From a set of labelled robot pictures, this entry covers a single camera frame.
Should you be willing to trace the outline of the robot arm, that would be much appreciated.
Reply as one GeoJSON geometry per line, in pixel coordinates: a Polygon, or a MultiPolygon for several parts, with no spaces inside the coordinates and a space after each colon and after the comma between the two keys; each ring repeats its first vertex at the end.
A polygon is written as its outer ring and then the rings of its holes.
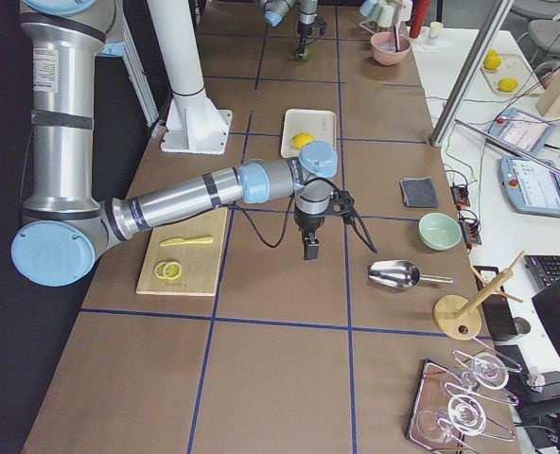
{"type": "Polygon", "coordinates": [[[128,179],[136,154],[93,154],[96,59],[138,64],[119,1],[24,1],[21,28],[32,42],[32,143],[25,165],[33,191],[20,201],[10,246],[15,269],[47,287],[75,283],[115,245],[135,234],[243,201],[288,199],[305,259],[318,254],[317,230],[331,216],[358,220],[352,197],[334,184],[338,154],[316,140],[294,157],[250,161],[129,199],[97,201],[94,185],[128,179]]]}
{"type": "Polygon", "coordinates": [[[319,35],[323,36],[326,31],[326,20],[318,13],[318,2],[315,0],[265,0],[255,1],[262,8],[263,17],[270,26],[278,26],[291,8],[298,4],[300,11],[296,31],[299,44],[294,52],[297,61],[307,61],[310,58],[308,39],[313,31],[318,29],[319,35]]]}

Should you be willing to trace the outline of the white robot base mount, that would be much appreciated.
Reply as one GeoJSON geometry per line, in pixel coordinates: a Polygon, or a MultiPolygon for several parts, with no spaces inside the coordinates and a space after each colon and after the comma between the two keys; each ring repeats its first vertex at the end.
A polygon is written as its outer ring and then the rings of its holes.
{"type": "Polygon", "coordinates": [[[206,93],[189,5],[153,0],[148,6],[172,92],[161,149],[221,155],[233,114],[206,93]]]}

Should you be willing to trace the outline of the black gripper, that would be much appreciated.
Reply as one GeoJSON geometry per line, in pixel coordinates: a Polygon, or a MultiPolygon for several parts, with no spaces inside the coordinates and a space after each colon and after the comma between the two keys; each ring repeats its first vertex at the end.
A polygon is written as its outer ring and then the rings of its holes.
{"type": "Polygon", "coordinates": [[[297,48],[297,55],[298,56],[305,56],[307,54],[307,46],[306,41],[309,36],[315,31],[319,31],[319,35],[323,36],[326,32],[326,20],[322,17],[317,17],[312,23],[306,24],[302,21],[299,21],[297,24],[297,32],[299,34],[299,45],[297,48]]]}
{"type": "Polygon", "coordinates": [[[345,224],[355,224],[355,200],[348,191],[331,189],[319,200],[313,199],[312,192],[304,192],[297,198],[294,218],[302,231],[305,261],[318,258],[320,242],[315,232],[329,217],[341,217],[345,224]]]}

